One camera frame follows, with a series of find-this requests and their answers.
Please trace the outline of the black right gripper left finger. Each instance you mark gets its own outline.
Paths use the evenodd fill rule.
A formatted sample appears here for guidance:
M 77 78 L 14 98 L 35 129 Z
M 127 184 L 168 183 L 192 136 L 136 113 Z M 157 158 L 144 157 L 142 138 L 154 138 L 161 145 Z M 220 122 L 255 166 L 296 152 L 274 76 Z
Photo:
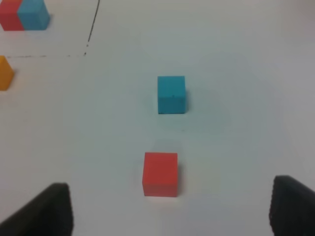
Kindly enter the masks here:
M 70 236 L 74 215 L 67 183 L 53 183 L 0 224 L 2 236 Z

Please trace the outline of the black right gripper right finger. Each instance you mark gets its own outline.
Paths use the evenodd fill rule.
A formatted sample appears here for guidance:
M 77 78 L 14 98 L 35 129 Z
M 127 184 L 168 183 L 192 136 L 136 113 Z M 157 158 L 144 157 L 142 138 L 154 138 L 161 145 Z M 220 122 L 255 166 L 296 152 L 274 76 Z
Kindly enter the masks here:
M 315 192 L 291 176 L 275 176 L 269 222 L 275 236 L 313 236 Z

